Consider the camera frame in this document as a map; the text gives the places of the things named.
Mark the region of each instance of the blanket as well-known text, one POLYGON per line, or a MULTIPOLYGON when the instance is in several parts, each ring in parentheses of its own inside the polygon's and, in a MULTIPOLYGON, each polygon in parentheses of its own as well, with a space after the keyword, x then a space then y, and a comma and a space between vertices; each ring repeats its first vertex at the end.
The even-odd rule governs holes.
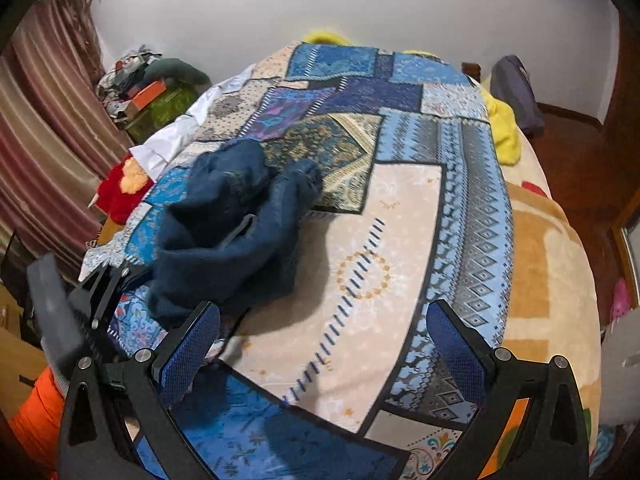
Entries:
MULTIPOLYGON (((174 407, 219 478, 430 475, 476 409, 428 335, 437 298, 492 347, 564 354, 594 443, 598 315, 580 241, 555 203, 505 183, 479 90, 434 56, 297 43, 258 63, 83 269, 151 263, 195 158, 238 137, 274 166, 313 159, 323 192, 293 294, 223 319, 212 364, 174 407)), ((164 336, 147 293, 124 296, 111 323, 130 355, 164 336)), ((139 453, 161 476, 145 441, 139 453)))

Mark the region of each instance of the textured blue pad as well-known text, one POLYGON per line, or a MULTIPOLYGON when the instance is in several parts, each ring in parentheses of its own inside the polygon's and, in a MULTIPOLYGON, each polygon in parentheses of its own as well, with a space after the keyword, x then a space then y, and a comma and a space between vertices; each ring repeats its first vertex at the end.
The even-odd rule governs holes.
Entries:
POLYGON ((427 330, 462 396, 482 405, 486 397, 484 367, 437 303, 427 309, 427 330))
POLYGON ((160 400, 165 406, 184 397, 219 332, 220 311, 210 304, 160 372, 160 400))

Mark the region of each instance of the wooden floor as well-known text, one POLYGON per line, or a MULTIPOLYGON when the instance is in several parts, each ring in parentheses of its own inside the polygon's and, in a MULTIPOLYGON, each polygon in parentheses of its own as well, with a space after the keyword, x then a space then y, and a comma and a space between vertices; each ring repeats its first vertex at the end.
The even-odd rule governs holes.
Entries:
POLYGON ((622 276, 609 227, 631 195, 632 184, 594 126, 549 114, 545 121, 544 133, 529 140, 553 199, 582 240, 595 279, 600 321, 605 324, 613 287, 622 276))

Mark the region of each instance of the silver bolt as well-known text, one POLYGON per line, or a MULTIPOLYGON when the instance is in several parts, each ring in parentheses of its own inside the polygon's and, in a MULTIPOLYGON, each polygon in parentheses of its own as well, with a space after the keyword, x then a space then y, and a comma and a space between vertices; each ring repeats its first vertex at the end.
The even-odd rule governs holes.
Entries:
POLYGON ((86 370, 89 366, 91 366, 91 358, 83 357, 78 361, 78 368, 81 370, 86 370))
POLYGON ((149 359, 151 359, 151 350, 149 350, 149 348, 143 348, 136 352, 136 361, 139 363, 144 363, 145 361, 149 361, 149 359))
POLYGON ((562 357, 561 355, 557 355, 556 357, 554 357, 554 363, 558 368, 567 368, 569 365, 569 361, 567 361, 566 358, 562 357))
POLYGON ((508 361, 511 359, 511 352, 509 352, 506 348, 496 348, 495 356, 500 359, 500 361, 508 361))

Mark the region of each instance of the purple bag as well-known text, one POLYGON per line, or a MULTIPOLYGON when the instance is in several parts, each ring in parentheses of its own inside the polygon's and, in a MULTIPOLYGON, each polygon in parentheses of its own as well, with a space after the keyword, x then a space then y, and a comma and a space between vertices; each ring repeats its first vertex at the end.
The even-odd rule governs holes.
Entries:
POLYGON ((526 136, 541 134, 545 120, 536 103, 529 75, 517 56, 505 56, 491 70, 491 95, 507 103, 526 136))

